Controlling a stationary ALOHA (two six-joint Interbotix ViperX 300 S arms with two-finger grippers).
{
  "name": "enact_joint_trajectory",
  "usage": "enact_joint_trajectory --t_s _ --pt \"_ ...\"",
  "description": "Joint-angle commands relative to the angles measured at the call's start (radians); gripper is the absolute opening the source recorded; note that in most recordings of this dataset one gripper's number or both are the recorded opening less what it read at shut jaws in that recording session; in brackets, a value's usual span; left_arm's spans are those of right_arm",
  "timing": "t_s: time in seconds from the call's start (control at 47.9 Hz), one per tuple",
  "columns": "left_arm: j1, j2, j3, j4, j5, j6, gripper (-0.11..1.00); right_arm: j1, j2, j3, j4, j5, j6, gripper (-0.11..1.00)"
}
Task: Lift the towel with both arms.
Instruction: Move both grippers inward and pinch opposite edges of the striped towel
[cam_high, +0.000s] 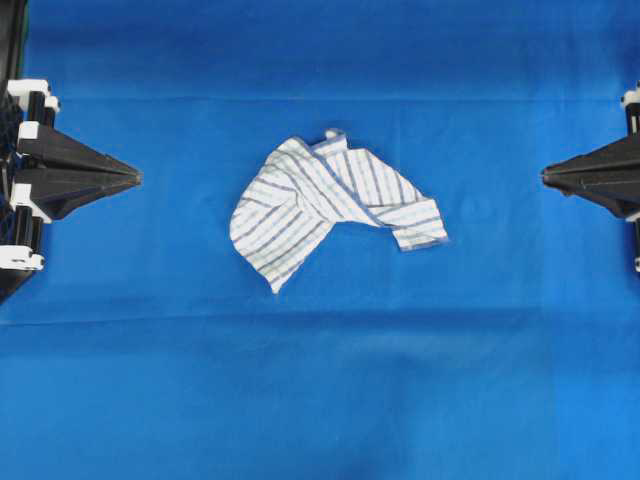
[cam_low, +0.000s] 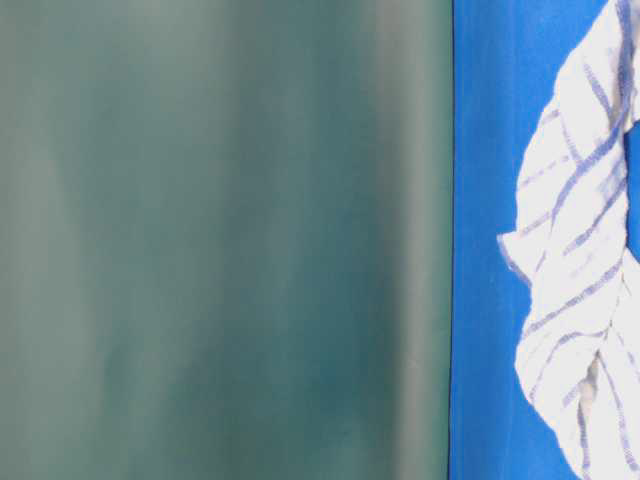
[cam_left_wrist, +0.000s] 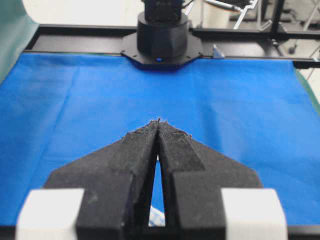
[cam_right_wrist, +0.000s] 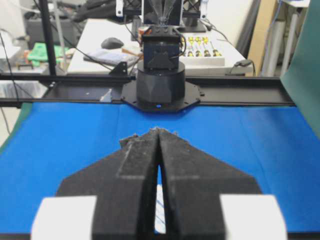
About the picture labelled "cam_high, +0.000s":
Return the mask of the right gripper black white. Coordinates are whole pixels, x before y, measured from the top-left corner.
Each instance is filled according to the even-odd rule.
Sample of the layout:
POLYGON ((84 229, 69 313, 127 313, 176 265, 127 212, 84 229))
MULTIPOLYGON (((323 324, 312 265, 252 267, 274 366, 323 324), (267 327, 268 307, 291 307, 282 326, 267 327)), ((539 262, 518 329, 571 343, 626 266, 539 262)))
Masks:
POLYGON ((542 182, 565 195, 575 195, 608 209, 633 224, 635 271, 639 272, 639 180, 578 173, 639 169, 639 84, 621 97, 627 136, 592 152, 545 167, 542 182))

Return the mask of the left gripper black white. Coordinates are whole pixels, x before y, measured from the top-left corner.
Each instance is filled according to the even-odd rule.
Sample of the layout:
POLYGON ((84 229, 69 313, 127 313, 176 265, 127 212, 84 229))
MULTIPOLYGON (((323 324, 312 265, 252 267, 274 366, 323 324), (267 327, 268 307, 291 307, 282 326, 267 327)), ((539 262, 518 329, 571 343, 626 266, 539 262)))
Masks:
POLYGON ((32 273, 44 267, 40 243, 45 225, 140 185, 142 175, 51 127, 59 101, 47 81, 8 80, 2 101, 1 196, 8 218, 1 224, 8 232, 1 241, 1 268, 32 273), (34 169, 34 159, 72 170, 34 169))

